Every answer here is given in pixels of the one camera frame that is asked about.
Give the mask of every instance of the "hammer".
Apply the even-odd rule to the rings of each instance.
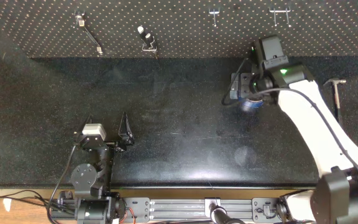
[[[326,81],[326,83],[324,83],[324,85],[326,85],[327,83],[333,83],[334,86],[334,97],[335,97],[335,105],[336,105],[336,120],[338,121],[339,125],[343,125],[343,121],[342,121],[342,114],[341,114],[341,105],[339,103],[339,94],[338,94],[338,84],[345,84],[346,80],[345,79],[338,79],[338,78],[331,78],[328,81]]]

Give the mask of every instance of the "black pegboard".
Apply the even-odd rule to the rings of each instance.
[[[269,8],[290,7],[277,26]],[[152,57],[142,52],[137,26],[153,33],[160,57],[241,57],[253,41],[280,36],[287,55],[358,55],[358,1],[0,0],[0,29],[29,57],[99,57],[75,26],[86,25],[103,57]],[[209,9],[219,9],[214,27]]]

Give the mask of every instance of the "green led indicator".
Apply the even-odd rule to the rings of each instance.
[[[281,74],[283,74],[283,75],[285,75],[287,71],[288,71],[287,69],[280,69],[280,72],[281,72]]]

